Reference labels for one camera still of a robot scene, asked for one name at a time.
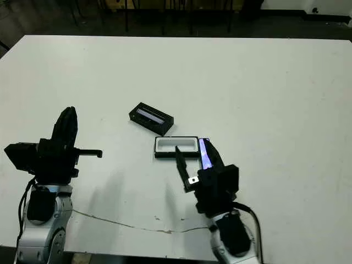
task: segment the blue light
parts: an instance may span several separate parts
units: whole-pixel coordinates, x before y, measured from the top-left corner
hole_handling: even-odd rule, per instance
[[[202,160],[202,169],[207,169],[213,167],[213,164],[211,164],[210,159],[207,154],[207,150],[204,145],[204,140],[209,140],[209,139],[199,139],[199,148],[200,148],[200,155],[201,155],[201,160]]]

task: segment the black box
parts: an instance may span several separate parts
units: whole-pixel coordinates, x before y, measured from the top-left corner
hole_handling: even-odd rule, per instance
[[[174,124],[174,118],[145,103],[139,103],[130,113],[130,119],[158,135],[165,133]]]

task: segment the crack on table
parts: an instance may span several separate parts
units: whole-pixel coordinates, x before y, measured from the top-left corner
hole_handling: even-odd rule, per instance
[[[198,229],[208,229],[207,227],[195,227],[195,228],[190,228],[190,229],[181,230],[181,231],[177,231],[177,230],[156,230],[156,229],[148,229],[148,228],[135,227],[135,226],[133,226],[133,225],[120,223],[120,222],[113,221],[113,220],[109,220],[109,219],[106,219],[106,218],[94,216],[94,215],[92,215],[92,214],[83,213],[83,212],[80,212],[80,211],[75,210],[75,209],[72,209],[72,211],[74,211],[75,213],[78,213],[79,215],[82,215],[82,216],[86,216],[86,217],[89,217],[89,218],[93,218],[93,219],[96,219],[96,220],[100,220],[100,221],[104,221],[104,222],[108,222],[108,223],[112,223],[112,224],[118,224],[119,226],[123,226],[123,227],[135,228],[135,229],[140,229],[140,230],[144,230],[144,231],[159,232],[159,233],[165,233],[165,234],[186,233],[186,232],[194,231],[194,230],[198,230]]]

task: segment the white table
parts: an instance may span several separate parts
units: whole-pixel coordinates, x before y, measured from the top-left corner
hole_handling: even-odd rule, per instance
[[[351,69],[349,41],[25,36],[0,60],[0,149],[49,138],[75,106],[76,146],[103,159],[80,159],[74,208],[134,228],[73,212],[65,250],[214,260],[208,230],[180,233],[205,219],[175,162],[129,120],[145,102],[175,117],[167,135],[209,137],[240,168],[266,262],[349,263]],[[1,245],[15,245],[30,177],[0,152]]]

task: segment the black cable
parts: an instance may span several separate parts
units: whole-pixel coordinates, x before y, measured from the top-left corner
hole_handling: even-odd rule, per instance
[[[20,232],[18,234],[17,241],[16,241],[16,251],[18,248],[18,242],[23,234],[23,224],[24,224],[23,213],[24,213],[24,207],[26,206],[26,202],[27,202],[27,193],[28,193],[29,189],[32,187],[32,185],[35,185],[35,177],[28,182],[27,187],[26,187],[26,189],[22,195],[22,198],[20,200],[20,204],[18,206],[18,222],[20,224]]]
[[[263,245],[262,245],[261,228],[260,228],[259,219],[258,219],[257,215],[255,214],[255,212],[251,208],[249,208],[247,205],[243,205],[242,203],[232,202],[232,205],[236,209],[245,211],[253,217],[255,225],[256,225],[256,235],[257,235],[257,240],[258,240],[258,253],[257,253],[257,255],[259,257],[260,263],[265,264],[264,259],[263,259]]]

